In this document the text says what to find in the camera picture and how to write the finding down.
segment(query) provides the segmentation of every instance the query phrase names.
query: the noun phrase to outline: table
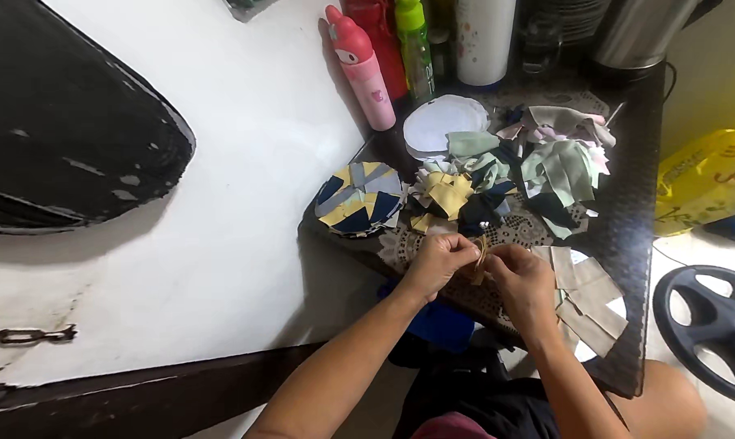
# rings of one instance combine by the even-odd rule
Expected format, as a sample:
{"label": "table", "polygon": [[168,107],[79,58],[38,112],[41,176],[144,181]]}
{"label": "table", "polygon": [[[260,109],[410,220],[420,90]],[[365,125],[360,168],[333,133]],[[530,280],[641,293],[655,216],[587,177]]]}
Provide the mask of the table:
{"label": "table", "polygon": [[[582,81],[575,71],[562,72],[561,76],[557,85],[559,81],[570,81],[572,84]],[[527,87],[527,81],[522,77],[506,78],[501,87]],[[641,395],[644,386],[649,267],[654,238],[655,186],[664,85],[664,63],[657,66],[646,79],[630,87],[587,84],[590,91],[606,102],[611,110],[621,102],[626,104],[609,125],[617,138],[617,146],[608,154],[611,175],[601,176],[600,188],[595,192],[596,199],[584,203],[587,208],[598,212],[599,216],[590,221],[587,232],[572,235],[564,241],[555,240],[555,245],[569,246],[595,257],[625,294],[626,329],[604,359],[596,357],[584,364],[601,388],[625,398]],[[538,86],[544,87],[544,84],[539,83]],[[472,91],[458,87],[445,92],[473,95]],[[408,114],[410,111],[398,114],[398,123],[391,130],[375,133],[362,146],[353,162],[384,162],[397,169],[403,181],[412,183],[420,164],[405,152],[402,122]],[[313,210],[314,203],[311,203],[300,223],[301,232],[305,230],[333,243],[380,274],[398,276],[377,256],[382,249],[377,238],[381,232],[364,238],[343,238],[329,233],[327,226],[316,218]],[[477,322],[490,326],[486,315],[466,311]],[[510,337],[509,341],[522,346],[521,341],[511,340]]]}

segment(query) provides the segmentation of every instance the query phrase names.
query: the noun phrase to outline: patchwork fabric circle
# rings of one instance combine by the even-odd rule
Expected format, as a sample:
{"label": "patchwork fabric circle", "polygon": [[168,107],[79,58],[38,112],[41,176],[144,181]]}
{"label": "patchwork fabric circle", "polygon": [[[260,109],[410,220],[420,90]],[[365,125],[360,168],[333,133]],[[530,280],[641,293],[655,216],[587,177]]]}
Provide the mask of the patchwork fabric circle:
{"label": "patchwork fabric circle", "polygon": [[396,225],[403,198],[400,176],[392,167],[351,163],[321,187],[315,214],[335,234],[362,237]]}

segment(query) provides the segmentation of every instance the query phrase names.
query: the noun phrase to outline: pink water bottle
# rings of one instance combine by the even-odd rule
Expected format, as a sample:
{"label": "pink water bottle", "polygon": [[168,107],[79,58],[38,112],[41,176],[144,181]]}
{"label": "pink water bottle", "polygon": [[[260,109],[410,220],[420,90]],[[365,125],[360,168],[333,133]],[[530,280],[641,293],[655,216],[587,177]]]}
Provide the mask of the pink water bottle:
{"label": "pink water bottle", "polygon": [[329,21],[334,51],[362,105],[367,122],[376,131],[392,128],[397,119],[370,38],[354,20],[343,16],[333,5],[328,5],[324,12]]}

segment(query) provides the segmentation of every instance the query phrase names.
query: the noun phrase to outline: black wheel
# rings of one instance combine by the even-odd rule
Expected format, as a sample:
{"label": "black wheel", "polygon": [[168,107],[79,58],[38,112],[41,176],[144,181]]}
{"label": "black wheel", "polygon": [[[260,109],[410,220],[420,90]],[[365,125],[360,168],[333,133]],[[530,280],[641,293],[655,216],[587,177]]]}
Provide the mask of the black wheel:
{"label": "black wheel", "polygon": [[[696,275],[708,275],[733,286],[726,298],[701,284]],[[671,293],[676,290],[689,306],[689,326],[671,316]],[[705,346],[718,354],[735,375],[735,271],[711,265],[691,265],[663,276],[655,288],[655,320],[665,342],[679,361],[705,384],[735,400],[735,384],[709,369],[695,353]]]}

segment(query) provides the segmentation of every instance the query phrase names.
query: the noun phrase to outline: chain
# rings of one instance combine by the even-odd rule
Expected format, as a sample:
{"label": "chain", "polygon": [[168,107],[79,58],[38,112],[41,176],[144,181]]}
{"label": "chain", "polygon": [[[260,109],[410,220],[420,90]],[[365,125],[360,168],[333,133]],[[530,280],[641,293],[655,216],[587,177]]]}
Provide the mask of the chain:
{"label": "chain", "polygon": [[45,331],[37,329],[25,330],[0,330],[0,344],[22,344],[34,343],[37,341],[61,342],[71,341],[75,338],[77,331],[75,325],[70,324],[63,330]]}

